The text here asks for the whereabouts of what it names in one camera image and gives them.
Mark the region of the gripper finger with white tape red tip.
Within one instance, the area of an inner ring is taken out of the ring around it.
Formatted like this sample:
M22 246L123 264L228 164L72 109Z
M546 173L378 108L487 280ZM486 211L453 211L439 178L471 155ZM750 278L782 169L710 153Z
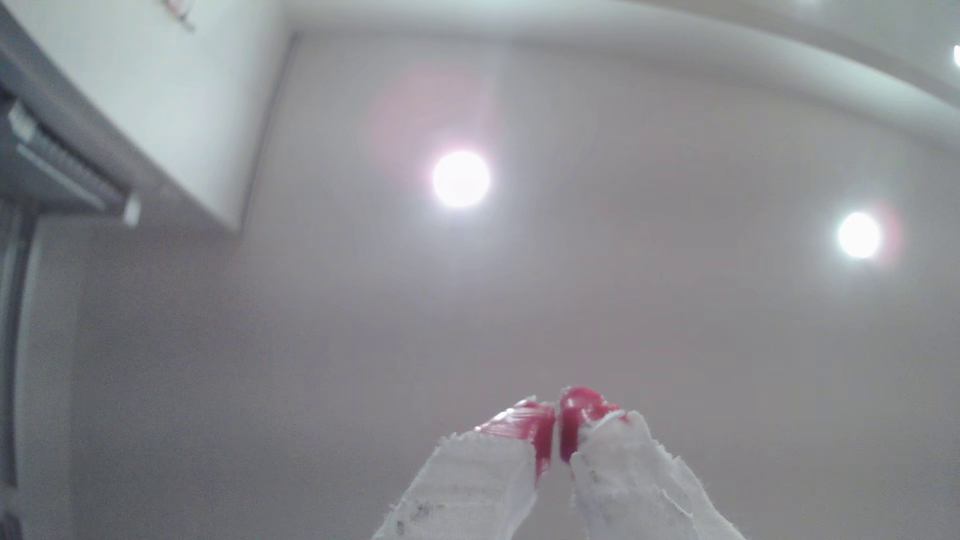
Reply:
M744 539L639 411L582 386L558 405L559 454L588 539Z
M556 406L522 399L444 437L373 539L513 539L549 469Z

